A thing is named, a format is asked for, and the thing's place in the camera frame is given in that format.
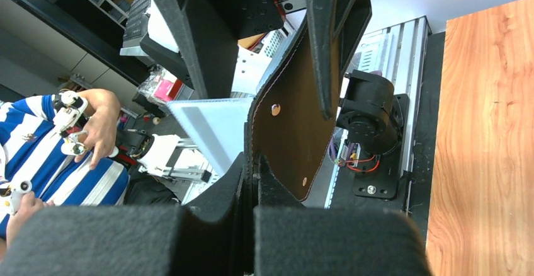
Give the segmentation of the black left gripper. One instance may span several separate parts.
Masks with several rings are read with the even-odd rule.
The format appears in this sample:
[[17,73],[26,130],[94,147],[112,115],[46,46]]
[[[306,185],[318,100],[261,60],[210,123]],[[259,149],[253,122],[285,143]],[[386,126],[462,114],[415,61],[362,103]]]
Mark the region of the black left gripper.
[[[283,27],[283,0],[154,0],[200,98],[228,98],[237,39]],[[336,114],[341,80],[372,17],[371,0],[305,0],[321,113]]]

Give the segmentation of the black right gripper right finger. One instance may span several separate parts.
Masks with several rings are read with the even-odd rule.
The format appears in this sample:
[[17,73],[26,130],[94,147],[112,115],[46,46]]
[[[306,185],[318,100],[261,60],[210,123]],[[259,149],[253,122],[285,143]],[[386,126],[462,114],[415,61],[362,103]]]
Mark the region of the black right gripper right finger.
[[416,224],[389,209],[306,208],[256,156],[256,275],[431,275]]

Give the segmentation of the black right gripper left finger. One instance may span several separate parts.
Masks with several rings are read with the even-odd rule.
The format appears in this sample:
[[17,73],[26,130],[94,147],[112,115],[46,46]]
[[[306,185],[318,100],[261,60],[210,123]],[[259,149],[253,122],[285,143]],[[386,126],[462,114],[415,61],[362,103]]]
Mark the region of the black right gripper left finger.
[[245,156],[187,205],[60,206],[38,211],[2,275],[242,275],[237,191]]

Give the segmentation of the operator hand with controller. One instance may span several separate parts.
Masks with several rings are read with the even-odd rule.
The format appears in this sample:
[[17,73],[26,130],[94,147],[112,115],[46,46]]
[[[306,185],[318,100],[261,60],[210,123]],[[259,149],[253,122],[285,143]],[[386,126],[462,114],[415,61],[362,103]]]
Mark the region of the operator hand with controller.
[[88,102],[85,114],[89,120],[83,127],[87,136],[82,143],[92,151],[89,169],[94,170],[102,158],[113,152],[121,104],[113,92],[105,89],[87,89],[78,95]]

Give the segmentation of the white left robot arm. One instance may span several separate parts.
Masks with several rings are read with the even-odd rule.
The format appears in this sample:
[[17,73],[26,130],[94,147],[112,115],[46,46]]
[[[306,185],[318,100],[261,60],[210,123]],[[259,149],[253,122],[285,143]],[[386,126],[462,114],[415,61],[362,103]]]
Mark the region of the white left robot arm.
[[267,160],[274,177],[299,201],[329,149],[335,128],[345,129],[379,174],[399,161],[405,96],[390,81],[353,71],[345,98],[341,81],[371,18],[370,0],[304,0],[306,16],[279,63],[254,98],[233,99],[238,41],[283,26],[281,0],[149,0],[162,18],[172,49],[148,55],[193,88],[198,101],[173,101],[174,117],[218,174],[238,154],[252,170]]

